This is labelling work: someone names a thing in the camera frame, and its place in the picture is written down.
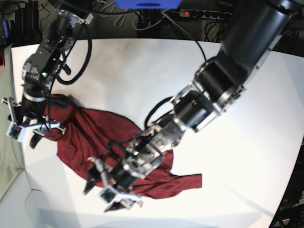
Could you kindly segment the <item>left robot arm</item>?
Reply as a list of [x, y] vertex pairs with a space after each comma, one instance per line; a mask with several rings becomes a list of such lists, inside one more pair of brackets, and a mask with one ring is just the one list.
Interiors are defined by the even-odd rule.
[[206, 60], [190, 84], [170, 99], [172, 110], [132, 138], [114, 142], [124, 157], [113, 168], [106, 165], [104, 156], [89, 157], [93, 166], [84, 194], [101, 181], [99, 196], [107, 204], [106, 211], [142, 205], [141, 197], [133, 193], [134, 182], [158, 168], [187, 129], [202, 130], [241, 96], [244, 83], [262, 66], [303, 6], [301, 0], [239, 1], [218, 54]]

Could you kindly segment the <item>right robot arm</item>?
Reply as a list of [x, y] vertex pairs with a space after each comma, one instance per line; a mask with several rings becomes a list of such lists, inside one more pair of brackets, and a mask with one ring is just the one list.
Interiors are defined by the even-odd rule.
[[87, 35], [87, 55], [77, 75], [69, 81], [60, 80], [60, 83], [73, 84], [84, 73], [92, 53], [92, 38], [88, 25], [93, 19], [93, 1], [59, 0], [55, 9], [56, 19], [43, 32], [36, 52], [23, 64], [21, 102], [16, 103], [12, 97], [1, 100], [9, 109], [10, 124], [6, 135], [22, 143], [25, 135], [33, 132], [30, 140], [32, 149], [46, 134], [51, 134], [52, 129], [65, 132], [60, 121], [51, 118], [50, 107], [56, 104], [64, 109], [68, 107], [68, 103], [52, 98], [51, 91], [61, 71], [67, 75], [71, 74], [66, 60], [81, 33], [76, 29], [78, 24]]

